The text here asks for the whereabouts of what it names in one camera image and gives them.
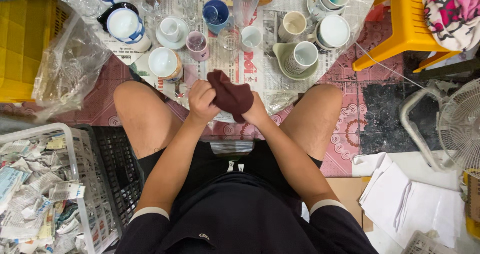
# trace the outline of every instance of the person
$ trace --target person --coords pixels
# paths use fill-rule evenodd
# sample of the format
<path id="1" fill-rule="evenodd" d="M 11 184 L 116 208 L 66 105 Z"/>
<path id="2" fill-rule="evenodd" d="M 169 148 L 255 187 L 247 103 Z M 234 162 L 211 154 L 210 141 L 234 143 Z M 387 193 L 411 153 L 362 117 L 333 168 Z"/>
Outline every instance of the person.
<path id="1" fill-rule="evenodd" d="M 155 89 L 135 81 L 116 88 L 118 116 L 147 176 L 116 253 L 376 253 L 319 169 L 342 92 L 312 87 L 280 126 L 252 93 L 243 117 L 265 140 L 231 165 L 199 141 L 220 112 L 208 81 L 192 85 L 183 123 Z"/>

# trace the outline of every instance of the white plastic basket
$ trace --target white plastic basket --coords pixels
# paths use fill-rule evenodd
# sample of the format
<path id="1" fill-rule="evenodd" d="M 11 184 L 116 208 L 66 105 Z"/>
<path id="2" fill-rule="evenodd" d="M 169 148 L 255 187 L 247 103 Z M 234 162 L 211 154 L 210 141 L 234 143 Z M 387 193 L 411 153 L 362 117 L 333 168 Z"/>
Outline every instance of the white plastic basket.
<path id="1" fill-rule="evenodd" d="M 435 242 L 430 237 L 417 230 L 410 238 L 402 254 L 457 254 L 451 248 Z"/>
<path id="2" fill-rule="evenodd" d="M 53 123 L 6 135 L 0 135 L 0 147 L 10 141 L 39 140 L 59 133 L 65 134 L 72 176 L 85 186 L 85 195 L 77 199 L 82 232 L 88 253 L 102 253 L 115 239 L 117 230 L 113 224 L 104 179 L 99 175 L 98 164 L 86 131 L 69 128 L 66 124 Z"/>

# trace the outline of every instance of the pink patterned cloth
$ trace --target pink patterned cloth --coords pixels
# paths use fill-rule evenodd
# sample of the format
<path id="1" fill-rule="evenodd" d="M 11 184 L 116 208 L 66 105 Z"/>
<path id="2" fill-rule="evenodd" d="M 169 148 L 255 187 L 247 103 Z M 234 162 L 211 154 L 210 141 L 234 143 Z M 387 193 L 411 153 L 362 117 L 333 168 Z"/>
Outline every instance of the pink patterned cloth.
<path id="1" fill-rule="evenodd" d="M 452 51 L 467 51 L 480 40 L 480 0 L 422 0 L 425 22 L 435 40 Z"/>

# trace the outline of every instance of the black shirt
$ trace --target black shirt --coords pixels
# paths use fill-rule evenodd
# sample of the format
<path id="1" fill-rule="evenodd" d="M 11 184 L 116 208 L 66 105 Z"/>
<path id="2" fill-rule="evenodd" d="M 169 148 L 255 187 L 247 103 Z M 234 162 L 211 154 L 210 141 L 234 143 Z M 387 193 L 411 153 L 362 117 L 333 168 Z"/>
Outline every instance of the black shirt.
<path id="1" fill-rule="evenodd" d="M 308 223 L 261 179 L 231 172 L 176 202 L 171 220 L 160 208 L 139 210 L 116 253 L 377 253 L 336 203 Z"/>

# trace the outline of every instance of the green ceramic dish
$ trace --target green ceramic dish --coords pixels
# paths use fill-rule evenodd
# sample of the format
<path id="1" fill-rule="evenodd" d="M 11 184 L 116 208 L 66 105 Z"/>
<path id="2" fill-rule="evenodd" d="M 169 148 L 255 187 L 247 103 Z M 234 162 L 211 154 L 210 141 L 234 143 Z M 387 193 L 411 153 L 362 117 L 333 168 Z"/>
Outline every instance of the green ceramic dish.
<path id="1" fill-rule="evenodd" d="M 276 43 L 273 45 L 273 53 L 275 53 L 279 67 L 285 76 L 294 80 L 308 79 L 309 77 L 313 76 L 317 71 L 318 60 L 309 68 L 305 69 L 305 71 L 303 71 L 299 75 L 293 75 L 285 69 L 285 62 L 287 61 L 288 57 L 290 56 L 292 51 L 295 49 L 297 44 L 298 43 L 288 43 L 288 44 Z"/>

